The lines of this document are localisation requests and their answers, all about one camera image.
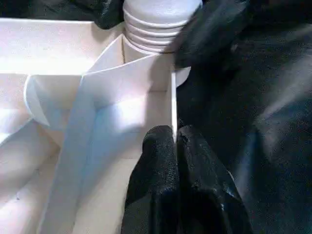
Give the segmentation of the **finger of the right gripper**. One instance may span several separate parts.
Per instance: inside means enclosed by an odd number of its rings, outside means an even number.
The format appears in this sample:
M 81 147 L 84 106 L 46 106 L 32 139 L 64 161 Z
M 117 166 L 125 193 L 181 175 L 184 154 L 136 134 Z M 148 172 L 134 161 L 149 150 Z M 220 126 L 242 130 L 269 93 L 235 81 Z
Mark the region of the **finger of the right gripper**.
M 208 0 L 172 42 L 175 66 L 190 67 L 215 56 L 247 27 L 253 14 L 252 0 Z
M 90 3 L 95 24 L 104 30 L 111 29 L 124 21 L 124 0 L 93 0 Z

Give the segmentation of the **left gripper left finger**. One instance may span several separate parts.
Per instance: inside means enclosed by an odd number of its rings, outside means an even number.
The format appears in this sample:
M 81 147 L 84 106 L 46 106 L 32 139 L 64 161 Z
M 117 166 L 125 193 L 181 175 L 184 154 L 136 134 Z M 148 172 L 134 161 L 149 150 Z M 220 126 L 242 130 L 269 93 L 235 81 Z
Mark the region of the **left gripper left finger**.
M 169 126 L 150 129 L 127 188 L 122 234 L 175 234 L 179 223 L 179 173 Z

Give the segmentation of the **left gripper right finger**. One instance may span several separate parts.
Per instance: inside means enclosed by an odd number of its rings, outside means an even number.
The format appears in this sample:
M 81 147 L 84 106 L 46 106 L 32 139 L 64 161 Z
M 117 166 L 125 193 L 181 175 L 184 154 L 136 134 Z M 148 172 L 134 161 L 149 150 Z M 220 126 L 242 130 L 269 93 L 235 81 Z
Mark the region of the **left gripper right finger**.
M 185 234 L 251 234 L 230 172 L 193 126 L 177 133 L 181 222 Z

